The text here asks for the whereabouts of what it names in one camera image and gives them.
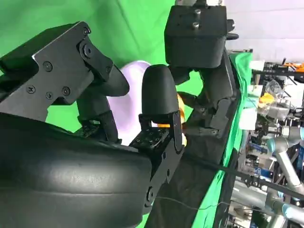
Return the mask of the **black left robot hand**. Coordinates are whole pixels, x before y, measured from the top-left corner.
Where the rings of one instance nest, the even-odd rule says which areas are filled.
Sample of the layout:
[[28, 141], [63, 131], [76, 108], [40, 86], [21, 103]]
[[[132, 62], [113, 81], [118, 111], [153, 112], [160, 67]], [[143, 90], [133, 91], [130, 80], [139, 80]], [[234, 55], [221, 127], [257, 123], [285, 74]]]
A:
[[226, 137], [233, 120], [237, 98], [237, 87], [227, 51], [223, 51], [220, 64], [215, 68], [195, 67], [185, 60], [175, 63], [167, 58], [166, 62], [175, 84], [187, 82], [192, 71], [199, 73], [203, 82], [198, 95], [178, 92], [183, 103], [192, 108], [189, 118], [182, 124], [183, 134], [188, 139]]

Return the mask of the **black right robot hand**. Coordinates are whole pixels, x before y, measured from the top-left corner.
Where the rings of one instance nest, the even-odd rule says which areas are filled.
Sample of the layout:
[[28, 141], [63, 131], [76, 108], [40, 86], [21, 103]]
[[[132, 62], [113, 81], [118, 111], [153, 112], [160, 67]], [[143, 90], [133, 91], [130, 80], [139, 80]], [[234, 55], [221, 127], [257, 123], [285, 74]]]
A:
[[129, 92], [79, 21], [49, 28], [0, 59], [0, 225], [134, 228], [184, 152], [166, 65], [146, 69], [141, 131], [121, 144], [108, 97]]

